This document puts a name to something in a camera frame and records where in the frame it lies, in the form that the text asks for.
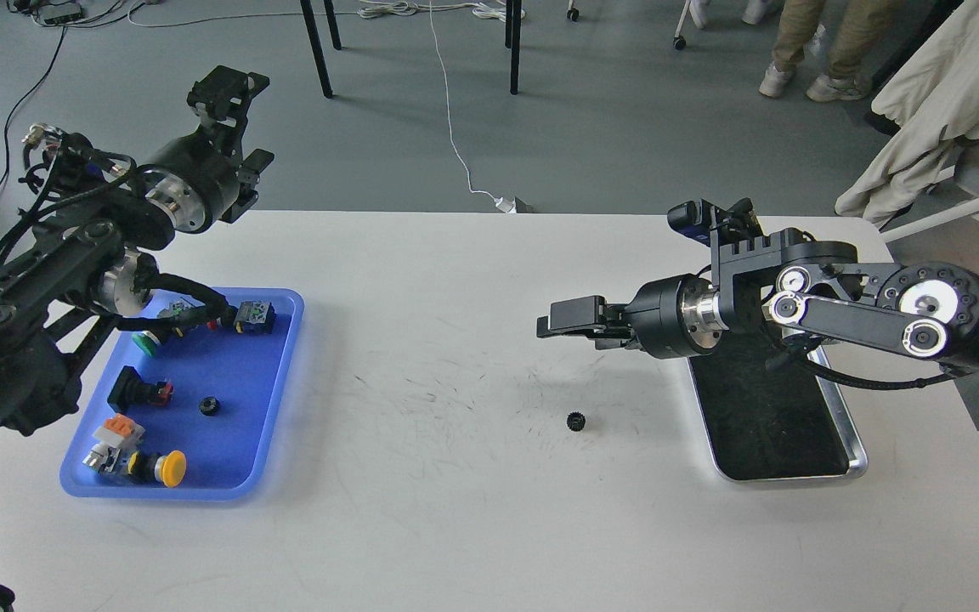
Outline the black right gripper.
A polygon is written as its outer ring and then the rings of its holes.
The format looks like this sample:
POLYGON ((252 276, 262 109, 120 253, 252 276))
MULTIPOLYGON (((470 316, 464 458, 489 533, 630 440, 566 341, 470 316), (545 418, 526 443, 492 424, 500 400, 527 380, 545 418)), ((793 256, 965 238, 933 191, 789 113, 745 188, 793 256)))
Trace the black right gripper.
POLYGON ((626 307, 596 295, 554 302, 547 325, 536 324, 536 336, 583 337, 597 351, 642 351, 655 358, 702 356, 722 340, 718 306, 717 291, 702 276, 672 276, 644 284, 626 307))

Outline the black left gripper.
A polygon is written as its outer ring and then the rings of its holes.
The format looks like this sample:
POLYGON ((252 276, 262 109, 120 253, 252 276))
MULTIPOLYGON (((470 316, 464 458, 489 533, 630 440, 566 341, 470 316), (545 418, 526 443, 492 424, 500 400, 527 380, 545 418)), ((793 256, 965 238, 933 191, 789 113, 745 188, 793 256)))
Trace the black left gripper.
POLYGON ((199 234, 221 217, 233 224, 259 201, 257 185, 274 154, 253 150, 241 162, 242 135, 252 101, 268 86, 265 75, 215 66, 186 97, 201 134, 172 140, 139 167, 146 198, 175 231, 199 234))

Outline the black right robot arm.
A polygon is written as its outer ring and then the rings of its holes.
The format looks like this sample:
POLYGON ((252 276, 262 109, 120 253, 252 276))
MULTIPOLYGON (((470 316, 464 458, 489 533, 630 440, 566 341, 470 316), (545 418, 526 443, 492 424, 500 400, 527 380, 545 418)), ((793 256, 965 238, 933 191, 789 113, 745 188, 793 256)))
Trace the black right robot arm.
POLYGON ((603 296, 555 302, 537 320, 536 336, 692 358, 714 353, 731 334, 759 334, 773 347, 770 368, 797 363, 833 383, 873 390, 923 388, 979 371, 974 272, 943 261, 862 263, 854 245, 796 228, 765 234, 746 198, 729 209, 684 202, 669 210, 667 222, 710 249, 710 278, 652 281, 629 303, 603 296), (912 381, 857 378, 809 360, 826 341, 932 361, 941 371, 912 381))

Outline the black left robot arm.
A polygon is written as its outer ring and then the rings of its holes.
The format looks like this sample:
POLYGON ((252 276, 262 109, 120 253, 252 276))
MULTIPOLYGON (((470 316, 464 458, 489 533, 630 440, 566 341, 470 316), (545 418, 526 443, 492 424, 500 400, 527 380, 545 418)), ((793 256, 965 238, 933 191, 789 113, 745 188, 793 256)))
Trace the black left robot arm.
POLYGON ((77 411, 82 373, 114 330, 163 340, 195 326, 260 332, 268 310, 163 274, 153 252, 176 233, 232 224, 256 204, 271 151, 245 152, 256 72, 217 66, 187 93, 193 132, 150 161, 32 125, 23 144, 31 208, 0 240, 0 428, 23 435, 77 411))

